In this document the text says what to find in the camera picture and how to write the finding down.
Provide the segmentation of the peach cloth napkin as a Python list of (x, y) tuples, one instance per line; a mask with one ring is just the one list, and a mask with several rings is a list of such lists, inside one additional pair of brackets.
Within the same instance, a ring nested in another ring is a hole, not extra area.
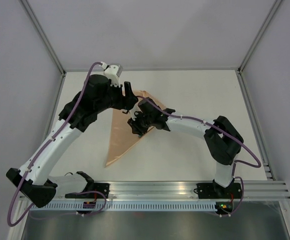
[(113, 109), (106, 168), (122, 158), (142, 139), (142, 137), (132, 133), (132, 129), (127, 123), (129, 119), (130, 114)]

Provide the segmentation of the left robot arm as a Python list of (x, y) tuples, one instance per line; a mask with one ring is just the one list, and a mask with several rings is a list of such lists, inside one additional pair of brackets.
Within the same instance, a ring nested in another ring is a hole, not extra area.
[(68, 147), (97, 120), (98, 114), (107, 109), (129, 111), (137, 102), (130, 82), (114, 86), (101, 74), (89, 76), (82, 90), (64, 106), (42, 146), (20, 168), (10, 168), (6, 177), (38, 208), (55, 196), (89, 198), (95, 189), (92, 177), (82, 171), (51, 177), (51, 170)]

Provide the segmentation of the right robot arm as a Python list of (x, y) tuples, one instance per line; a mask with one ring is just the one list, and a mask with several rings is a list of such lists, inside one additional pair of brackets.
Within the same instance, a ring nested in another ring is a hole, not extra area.
[(241, 145), (225, 134), (241, 142), (244, 140), (226, 117), (219, 116), (216, 119), (202, 121), (186, 118), (172, 108), (161, 109), (147, 97), (138, 103), (127, 123), (132, 133), (139, 136), (145, 135), (149, 128), (154, 127), (158, 130), (180, 132), (203, 139), (212, 158), (216, 161), (212, 193), (218, 198), (225, 198), (230, 194), (234, 184), (234, 160), (241, 151)]

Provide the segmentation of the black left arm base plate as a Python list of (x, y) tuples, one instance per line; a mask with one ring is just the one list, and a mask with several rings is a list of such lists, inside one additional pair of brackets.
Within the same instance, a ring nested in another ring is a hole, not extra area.
[(81, 193), (68, 193), (66, 199), (107, 199), (110, 192), (110, 184), (95, 182), (93, 186), (87, 186)]

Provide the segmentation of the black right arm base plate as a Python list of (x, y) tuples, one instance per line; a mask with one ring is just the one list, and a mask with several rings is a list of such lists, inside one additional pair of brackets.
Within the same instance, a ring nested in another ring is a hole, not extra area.
[(222, 187), (215, 182), (197, 183), (193, 190), (199, 199), (240, 199), (242, 197), (242, 186), (238, 182), (232, 182), (228, 187)]

